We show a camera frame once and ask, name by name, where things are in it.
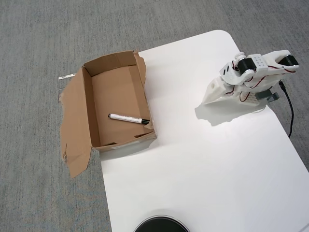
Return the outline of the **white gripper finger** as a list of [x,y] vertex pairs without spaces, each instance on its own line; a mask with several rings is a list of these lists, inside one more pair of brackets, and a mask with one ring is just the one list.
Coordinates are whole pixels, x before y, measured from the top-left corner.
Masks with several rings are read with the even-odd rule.
[[205,96],[203,97],[202,104],[209,104],[212,102],[216,102],[219,100],[223,94],[217,94],[217,93],[205,93]]

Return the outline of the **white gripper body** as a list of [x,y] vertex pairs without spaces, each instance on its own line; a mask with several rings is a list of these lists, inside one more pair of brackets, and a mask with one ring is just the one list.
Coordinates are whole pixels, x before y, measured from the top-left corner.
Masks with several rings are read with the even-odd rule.
[[234,92],[235,86],[230,85],[223,80],[221,77],[217,77],[211,81],[208,86],[209,97],[222,97],[227,94]]

